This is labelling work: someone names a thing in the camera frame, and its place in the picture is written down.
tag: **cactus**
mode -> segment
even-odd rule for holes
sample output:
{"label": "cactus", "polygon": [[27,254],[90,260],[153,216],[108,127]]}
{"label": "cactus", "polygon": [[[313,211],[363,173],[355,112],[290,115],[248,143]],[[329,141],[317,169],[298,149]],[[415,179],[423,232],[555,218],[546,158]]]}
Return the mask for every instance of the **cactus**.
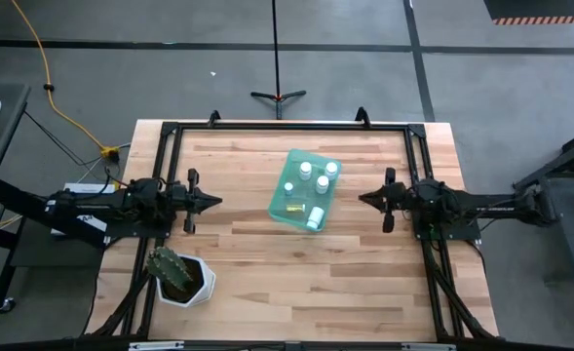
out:
{"label": "cactus", "polygon": [[169,283],[180,292],[186,292],[186,285],[193,281],[185,262],[171,249],[157,248],[148,256],[148,272],[164,283]]}

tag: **potted cactus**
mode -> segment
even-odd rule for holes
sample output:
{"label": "potted cactus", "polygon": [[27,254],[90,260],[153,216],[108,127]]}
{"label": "potted cactus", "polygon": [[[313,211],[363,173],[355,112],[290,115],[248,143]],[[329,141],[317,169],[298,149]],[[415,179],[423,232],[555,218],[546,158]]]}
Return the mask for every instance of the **potted cactus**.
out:
{"label": "potted cactus", "polygon": [[159,297],[166,303],[186,308],[212,295],[215,273],[199,257],[162,247],[149,254],[146,266],[157,278]]}

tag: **butcher block tabletop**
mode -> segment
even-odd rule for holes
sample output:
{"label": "butcher block tabletop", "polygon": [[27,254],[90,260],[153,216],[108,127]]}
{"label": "butcher block tabletop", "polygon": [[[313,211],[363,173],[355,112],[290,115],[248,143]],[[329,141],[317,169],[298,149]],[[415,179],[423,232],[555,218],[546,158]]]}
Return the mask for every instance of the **butcher block tabletop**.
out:
{"label": "butcher block tabletop", "polygon": [[[152,176],[162,122],[137,121],[124,181]],[[450,125],[429,123],[425,129],[434,177],[464,188]],[[418,143],[414,145],[420,155]],[[292,148],[342,163],[334,202],[319,233],[277,222],[267,213]],[[204,259],[216,275],[215,290],[209,301],[188,309],[163,303],[157,295],[150,338],[436,340],[423,255],[409,214],[395,214],[395,230],[383,233],[383,215],[358,200],[382,185],[387,167],[397,170],[397,181],[410,183],[402,133],[185,131],[176,178],[186,183],[187,170],[195,168],[199,187],[223,203],[196,216],[195,235],[183,232],[181,214],[165,245]],[[87,332],[100,327],[128,291],[137,244],[137,239],[126,238],[105,252]],[[464,242],[448,246],[459,295],[496,334],[478,254]],[[446,298],[441,303],[451,330]],[[142,304],[143,295],[133,331]]]}

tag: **white hexagonal pot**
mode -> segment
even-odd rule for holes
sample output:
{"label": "white hexagonal pot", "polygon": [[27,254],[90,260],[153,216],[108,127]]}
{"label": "white hexagonal pot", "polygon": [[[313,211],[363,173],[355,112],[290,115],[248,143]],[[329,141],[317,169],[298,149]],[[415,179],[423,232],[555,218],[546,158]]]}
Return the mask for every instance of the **white hexagonal pot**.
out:
{"label": "white hexagonal pot", "polygon": [[212,296],[212,291],[215,289],[215,273],[213,273],[213,271],[210,270],[210,268],[207,266],[204,260],[199,257],[182,253],[178,253],[178,257],[193,259],[198,263],[200,263],[200,267],[202,267],[202,279],[205,283],[198,290],[198,292],[193,297],[191,297],[191,299],[189,299],[189,301],[187,301],[186,303],[182,303],[167,298],[162,291],[161,280],[157,278],[157,290],[159,291],[159,298],[161,299],[161,301],[172,304],[174,306],[187,308],[209,300],[210,297]]}

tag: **gray concrete floor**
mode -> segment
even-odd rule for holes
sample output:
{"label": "gray concrete floor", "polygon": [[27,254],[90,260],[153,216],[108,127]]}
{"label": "gray concrete floor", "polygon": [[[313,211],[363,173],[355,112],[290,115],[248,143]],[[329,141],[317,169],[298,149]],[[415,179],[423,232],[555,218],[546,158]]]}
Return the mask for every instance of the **gray concrete floor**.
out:
{"label": "gray concrete floor", "polygon": [[[271,7],[261,0],[22,0],[44,38],[269,43]],[[424,45],[574,47],[574,25],[497,27],[472,0],[413,0]],[[285,43],[408,44],[402,0],[278,0]],[[0,37],[29,38],[0,0]],[[273,92],[270,52],[48,50],[57,105],[108,144],[131,139],[139,118],[271,119],[249,91]],[[423,121],[411,54],[281,53],[283,91],[308,96],[289,119],[352,119],[363,105],[374,120]],[[473,192],[507,192],[574,137],[574,56],[424,56],[437,121],[450,122],[465,182]],[[86,159],[96,148],[48,107],[33,49],[0,48],[0,82],[34,89],[28,110]],[[39,193],[84,170],[23,120],[1,177]],[[574,346],[574,284],[546,288],[559,265],[555,233],[500,221],[483,234],[488,284],[501,335]],[[0,264],[5,253],[0,250]],[[21,269],[19,307],[0,316],[0,342],[80,333],[94,269]]]}

